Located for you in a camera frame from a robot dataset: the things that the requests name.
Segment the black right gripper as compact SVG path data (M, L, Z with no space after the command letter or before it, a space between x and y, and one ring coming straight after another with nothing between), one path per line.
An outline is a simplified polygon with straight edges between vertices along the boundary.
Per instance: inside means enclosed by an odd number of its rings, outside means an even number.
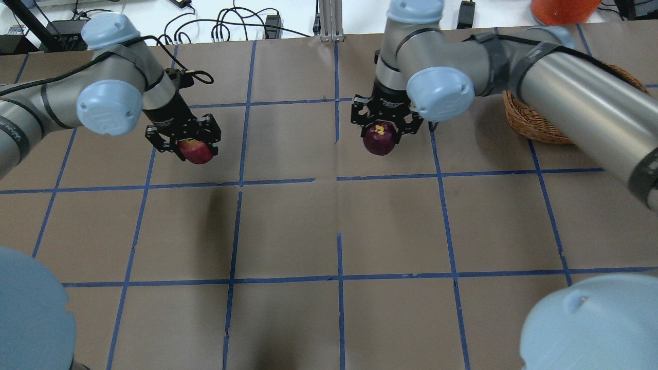
M362 133L376 120L393 123L398 135L416 134L424 121L411 109L411 99L405 90L388 87L378 78L370 96L355 94L352 99L352 124L360 126Z

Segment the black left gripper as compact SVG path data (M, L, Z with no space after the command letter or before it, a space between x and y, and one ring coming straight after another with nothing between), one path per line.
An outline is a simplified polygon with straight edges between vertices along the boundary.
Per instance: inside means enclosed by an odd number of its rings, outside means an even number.
M144 114L151 124L145 137L158 152L170 152L182 160L176 144L179 140L199 140L198 153L201 157L218 155L218 143L222 131L212 114L196 117L179 95L160 108L145 109Z

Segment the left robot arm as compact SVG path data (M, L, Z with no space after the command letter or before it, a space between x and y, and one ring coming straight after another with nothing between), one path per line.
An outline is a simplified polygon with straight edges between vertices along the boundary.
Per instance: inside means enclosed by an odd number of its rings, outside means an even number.
M100 135L133 131L140 114L159 152L204 164L218 155L221 129L210 114L197 118L179 89L185 66L162 67L124 15L103 14L81 33L93 59L85 65L2 87L2 176L56 131L84 126ZM2 369L83 369L75 360L76 324L63 284L43 263L2 247Z

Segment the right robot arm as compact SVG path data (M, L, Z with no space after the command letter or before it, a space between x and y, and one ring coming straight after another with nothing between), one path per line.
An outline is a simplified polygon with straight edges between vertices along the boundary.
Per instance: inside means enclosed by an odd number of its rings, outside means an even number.
M453 44L442 1L392 1L368 98L351 120L386 155L423 122L463 114L477 96L510 92L656 211L656 99L573 49L559 26L480 33ZM524 369L656 369L656 271L613 273L550 293L520 335Z

